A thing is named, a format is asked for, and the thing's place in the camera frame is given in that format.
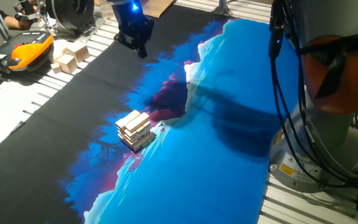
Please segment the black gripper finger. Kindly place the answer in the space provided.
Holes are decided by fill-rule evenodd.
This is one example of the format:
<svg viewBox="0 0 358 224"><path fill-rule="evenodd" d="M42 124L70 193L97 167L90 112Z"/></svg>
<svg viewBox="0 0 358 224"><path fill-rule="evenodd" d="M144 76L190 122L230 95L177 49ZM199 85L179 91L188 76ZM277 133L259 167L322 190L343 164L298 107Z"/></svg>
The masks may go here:
<svg viewBox="0 0 358 224"><path fill-rule="evenodd" d="M153 19L146 18L142 22L142 25L141 25L141 31L142 31L141 39L142 39L142 44L143 45L145 45L150 40L153 28L154 28L154 20Z"/></svg>
<svg viewBox="0 0 358 224"><path fill-rule="evenodd" d="M131 50L135 50L140 58L146 58L147 51L145 49L145 45L147 41L141 39L140 35L129 37L120 31L114 36L114 40Z"/></svg>

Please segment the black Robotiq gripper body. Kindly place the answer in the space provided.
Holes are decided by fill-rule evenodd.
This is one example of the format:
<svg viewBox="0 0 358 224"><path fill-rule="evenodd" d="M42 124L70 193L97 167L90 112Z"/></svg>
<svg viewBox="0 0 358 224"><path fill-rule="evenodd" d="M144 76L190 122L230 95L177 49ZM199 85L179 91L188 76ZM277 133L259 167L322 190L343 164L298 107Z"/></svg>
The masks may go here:
<svg viewBox="0 0 358 224"><path fill-rule="evenodd" d="M110 1L114 16L119 25L119 32L130 34L133 27L145 22L140 1Z"/></svg>

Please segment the person's bare hand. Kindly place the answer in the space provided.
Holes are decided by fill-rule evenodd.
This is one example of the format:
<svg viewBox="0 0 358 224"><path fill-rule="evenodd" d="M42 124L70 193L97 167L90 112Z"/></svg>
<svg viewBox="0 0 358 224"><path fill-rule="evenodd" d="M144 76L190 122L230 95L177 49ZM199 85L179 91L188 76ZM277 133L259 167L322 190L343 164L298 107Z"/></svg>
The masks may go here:
<svg viewBox="0 0 358 224"><path fill-rule="evenodd" d="M22 14L33 14L36 12L38 12L37 3L33 2L33 1L29 1L26 4L26 6L22 7L22 10L21 10ZM37 16L36 18L33 18L33 19L25 19L25 18L21 17L17 22L19 25L19 30L29 30L33 23L39 22L39 21L40 21L40 17Z"/></svg>

